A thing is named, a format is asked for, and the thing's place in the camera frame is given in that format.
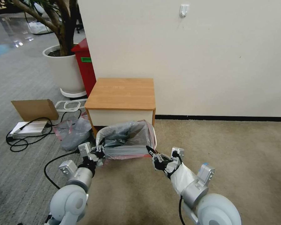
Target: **trash bag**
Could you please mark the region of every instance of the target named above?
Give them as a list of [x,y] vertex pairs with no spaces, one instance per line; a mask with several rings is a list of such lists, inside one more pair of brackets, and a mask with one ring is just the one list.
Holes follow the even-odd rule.
[[57,138],[61,140],[61,147],[70,151],[85,142],[91,136],[91,123],[87,115],[82,115],[79,119],[71,117],[53,127]]
[[96,147],[103,147],[106,158],[128,159],[149,156],[146,145],[157,146],[153,126],[145,120],[129,121],[102,128]]

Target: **wooden tabletop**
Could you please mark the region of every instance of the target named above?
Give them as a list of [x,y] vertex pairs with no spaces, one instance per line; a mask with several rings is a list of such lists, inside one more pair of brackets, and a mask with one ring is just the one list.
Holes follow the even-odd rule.
[[99,78],[85,108],[154,110],[154,81],[151,78]]

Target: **metal device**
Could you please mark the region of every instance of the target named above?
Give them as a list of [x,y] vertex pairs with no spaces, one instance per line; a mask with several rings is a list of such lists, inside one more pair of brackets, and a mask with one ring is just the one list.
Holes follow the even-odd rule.
[[[81,165],[77,167],[68,160],[59,166],[68,181],[51,200],[47,225],[74,225],[85,214],[87,192],[96,166],[102,163],[104,151],[100,146],[91,147],[89,142],[78,148],[83,158]],[[222,195],[207,194],[208,184],[215,173],[212,166],[203,164],[195,175],[182,162],[184,149],[173,147],[170,157],[149,146],[147,150],[155,170],[162,170],[181,195],[184,211],[195,225],[241,225],[240,215],[231,201]]]

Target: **green label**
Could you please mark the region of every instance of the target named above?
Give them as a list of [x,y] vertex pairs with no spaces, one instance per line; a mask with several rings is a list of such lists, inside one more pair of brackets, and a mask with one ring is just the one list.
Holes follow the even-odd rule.
[[84,63],[90,62],[91,63],[91,58],[90,57],[81,57],[81,62],[84,62]]

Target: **cardboard sheet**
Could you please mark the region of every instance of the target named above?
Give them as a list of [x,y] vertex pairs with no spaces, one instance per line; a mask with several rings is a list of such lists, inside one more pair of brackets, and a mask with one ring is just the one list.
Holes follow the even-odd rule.
[[53,102],[49,99],[12,101],[12,104],[24,121],[31,121],[39,117],[57,120],[59,117]]

